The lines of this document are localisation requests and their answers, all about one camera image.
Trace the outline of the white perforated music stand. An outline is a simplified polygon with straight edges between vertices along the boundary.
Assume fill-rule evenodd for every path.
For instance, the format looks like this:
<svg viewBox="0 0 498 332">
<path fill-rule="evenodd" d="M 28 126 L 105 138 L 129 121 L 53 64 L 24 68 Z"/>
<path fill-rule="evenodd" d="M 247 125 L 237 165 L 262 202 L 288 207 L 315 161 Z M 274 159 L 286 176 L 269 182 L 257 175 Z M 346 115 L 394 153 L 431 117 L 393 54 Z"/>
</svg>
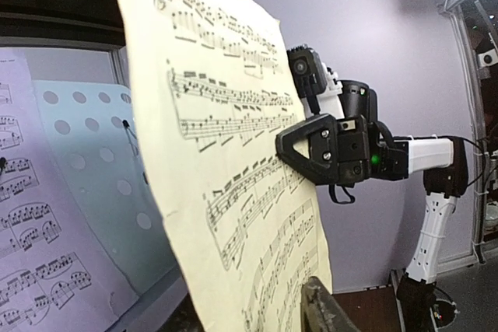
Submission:
<svg viewBox="0 0 498 332">
<path fill-rule="evenodd" d="M 114 266 L 138 295 L 180 277 L 143 166 L 128 87 L 33 81 L 54 159 Z"/>
</svg>

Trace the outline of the yellow sheet music page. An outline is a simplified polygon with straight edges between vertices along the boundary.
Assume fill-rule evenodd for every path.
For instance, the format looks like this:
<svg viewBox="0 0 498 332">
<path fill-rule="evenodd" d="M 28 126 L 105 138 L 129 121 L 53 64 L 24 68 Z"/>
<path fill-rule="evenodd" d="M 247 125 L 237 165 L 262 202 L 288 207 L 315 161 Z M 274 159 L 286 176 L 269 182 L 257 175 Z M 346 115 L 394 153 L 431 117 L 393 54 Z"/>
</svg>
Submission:
<svg viewBox="0 0 498 332">
<path fill-rule="evenodd" d="M 146 178 L 207 331 L 298 331 L 331 284 L 315 186 L 276 155 L 304 118 L 279 22 L 253 0 L 118 0 Z"/>
</svg>

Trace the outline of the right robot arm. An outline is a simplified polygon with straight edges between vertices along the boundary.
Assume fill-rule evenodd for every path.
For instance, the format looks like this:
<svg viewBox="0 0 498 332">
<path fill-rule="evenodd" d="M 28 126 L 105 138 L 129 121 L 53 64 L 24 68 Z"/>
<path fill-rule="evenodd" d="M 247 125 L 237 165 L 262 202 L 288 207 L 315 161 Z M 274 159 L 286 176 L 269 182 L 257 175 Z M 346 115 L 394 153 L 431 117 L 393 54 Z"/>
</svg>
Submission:
<svg viewBox="0 0 498 332">
<path fill-rule="evenodd" d="M 407 331 L 435 331 L 440 319 L 437 257 L 447 220 L 468 187 L 468 164 L 462 138 L 397 138 L 377 118 L 377 94 L 367 84 L 345 80 L 334 96 L 338 112 L 323 114 L 318 95 L 324 81 L 298 79 L 296 91 L 308 102 L 311 117 L 276 136 L 278 157 L 316 185 L 347 193 L 368 179 L 404 180 L 423 172 L 424 219 L 412 260 L 402 275 L 396 298 Z"/>
</svg>

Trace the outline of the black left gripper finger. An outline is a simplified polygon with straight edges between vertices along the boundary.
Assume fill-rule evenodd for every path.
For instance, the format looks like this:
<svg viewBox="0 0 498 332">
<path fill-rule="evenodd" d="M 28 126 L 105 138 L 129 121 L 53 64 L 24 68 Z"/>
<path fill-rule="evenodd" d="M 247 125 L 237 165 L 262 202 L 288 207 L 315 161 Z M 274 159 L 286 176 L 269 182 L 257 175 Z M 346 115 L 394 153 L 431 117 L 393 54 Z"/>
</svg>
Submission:
<svg viewBox="0 0 498 332">
<path fill-rule="evenodd" d="M 302 332 L 360 332 L 319 278 L 310 277 L 300 294 Z"/>
</svg>

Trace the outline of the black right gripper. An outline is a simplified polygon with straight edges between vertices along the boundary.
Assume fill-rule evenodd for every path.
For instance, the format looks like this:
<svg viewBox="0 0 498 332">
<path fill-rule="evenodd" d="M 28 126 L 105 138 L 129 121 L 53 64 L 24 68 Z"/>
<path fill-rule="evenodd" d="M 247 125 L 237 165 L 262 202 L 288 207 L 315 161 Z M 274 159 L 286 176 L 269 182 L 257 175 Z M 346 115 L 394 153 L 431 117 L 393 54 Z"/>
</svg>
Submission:
<svg viewBox="0 0 498 332">
<path fill-rule="evenodd" d="M 277 156 L 310 182 L 350 187 L 371 178 L 379 123 L 364 116 L 315 115 L 275 137 Z"/>
</svg>

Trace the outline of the purple sheet music page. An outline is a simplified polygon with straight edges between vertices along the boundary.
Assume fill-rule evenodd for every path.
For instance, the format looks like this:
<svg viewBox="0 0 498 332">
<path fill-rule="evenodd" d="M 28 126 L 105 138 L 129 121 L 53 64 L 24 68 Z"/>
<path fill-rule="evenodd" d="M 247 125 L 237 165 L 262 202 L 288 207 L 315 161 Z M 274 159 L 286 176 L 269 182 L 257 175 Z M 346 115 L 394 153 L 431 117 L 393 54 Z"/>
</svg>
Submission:
<svg viewBox="0 0 498 332">
<path fill-rule="evenodd" d="M 137 296 L 51 158 L 28 64 L 1 51 L 1 329 L 105 331 Z"/>
</svg>

